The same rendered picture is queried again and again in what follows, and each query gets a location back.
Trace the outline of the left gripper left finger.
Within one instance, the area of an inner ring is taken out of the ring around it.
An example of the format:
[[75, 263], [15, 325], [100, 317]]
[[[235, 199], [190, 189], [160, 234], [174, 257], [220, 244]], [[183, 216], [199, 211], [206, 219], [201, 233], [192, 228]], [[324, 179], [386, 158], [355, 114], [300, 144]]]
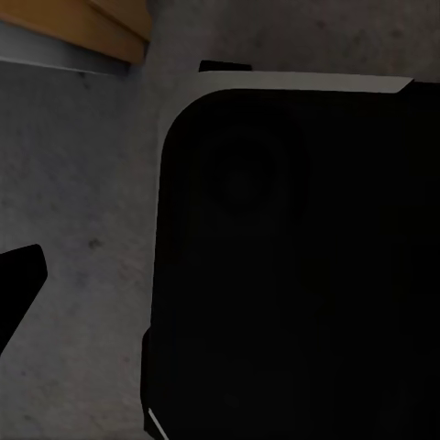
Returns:
[[0, 254], [0, 355], [47, 278], [39, 244]]

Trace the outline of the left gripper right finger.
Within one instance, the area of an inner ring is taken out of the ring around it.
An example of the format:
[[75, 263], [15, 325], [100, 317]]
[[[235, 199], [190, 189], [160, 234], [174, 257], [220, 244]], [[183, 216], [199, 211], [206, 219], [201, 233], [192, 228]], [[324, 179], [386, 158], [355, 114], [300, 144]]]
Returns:
[[412, 263], [412, 278], [440, 317], [440, 247], [418, 246]]

